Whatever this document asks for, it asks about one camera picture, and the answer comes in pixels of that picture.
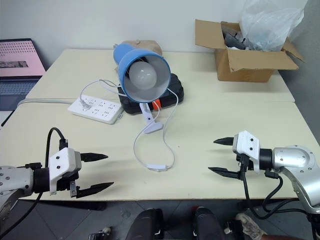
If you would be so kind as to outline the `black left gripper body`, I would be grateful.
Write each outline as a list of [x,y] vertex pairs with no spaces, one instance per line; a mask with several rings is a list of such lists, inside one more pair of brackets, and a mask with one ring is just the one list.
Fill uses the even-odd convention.
[[76,180],[79,178],[78,172],[67,172],[62,175],[61,179],[57,181],[56,190],[70,192],[70,197],[74,198],[78,196],[78,188],[76,186]]

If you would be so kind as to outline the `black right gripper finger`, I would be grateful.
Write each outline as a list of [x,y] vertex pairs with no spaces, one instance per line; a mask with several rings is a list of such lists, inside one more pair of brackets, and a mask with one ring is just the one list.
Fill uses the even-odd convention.
[[223,137],[213,141],[214,144],[232,146],[234,143],[234,137]]
[[222,167],[208,167],[208,169],[222,177],[242,180],[240,171],[229,171]]

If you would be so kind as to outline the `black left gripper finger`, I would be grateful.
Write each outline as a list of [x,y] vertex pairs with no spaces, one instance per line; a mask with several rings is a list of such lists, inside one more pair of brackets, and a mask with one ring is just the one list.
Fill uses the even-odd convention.
[[75,197],[78,199],[78,198],[83,198],[83,197],[97,194],[97,193],[107,189],[108,187],[112,186],[113,184],[114,184],[114,182],[104,182],[104,183],[91,185],[89,188],[86,188],[86,189],[80,189],[80,187],[77,186]]
[[92,153],[92,152],[88,152],[88,153],[81,153],[80,154],[80,159],[81,161],[88,163],[88,162],[95,162],[95,161],[99,161],[99,160],[103,160],[103,159],[107,159],[108,156],[105,154],[101,154],[101,153]]

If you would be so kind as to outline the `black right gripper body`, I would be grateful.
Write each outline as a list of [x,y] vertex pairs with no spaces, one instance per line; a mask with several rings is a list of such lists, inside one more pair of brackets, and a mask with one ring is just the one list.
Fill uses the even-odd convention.
[[236,160],[239,162],[239,167],[241,172],[246,172],[247,170],[251,170],[251,160],[250,157],[246,154],[237,154]]

